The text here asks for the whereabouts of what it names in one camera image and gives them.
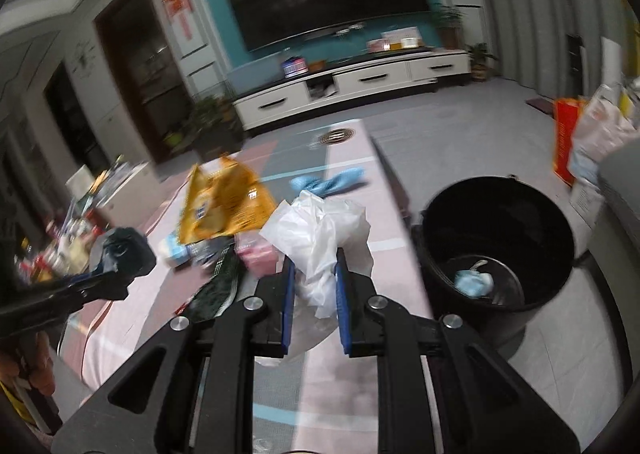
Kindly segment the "person's left hand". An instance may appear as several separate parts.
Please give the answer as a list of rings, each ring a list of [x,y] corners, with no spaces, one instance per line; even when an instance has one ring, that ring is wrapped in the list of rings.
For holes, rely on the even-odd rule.
[[[13,350],[0,352],[1,381],[9,386],[13,379],[21,374],[22,358]],[[29,385],[44,396],[52,396],[55,392],[53,360],[50,355],[50,341],[46,332],[35,336],[34,355],[26,361]]]

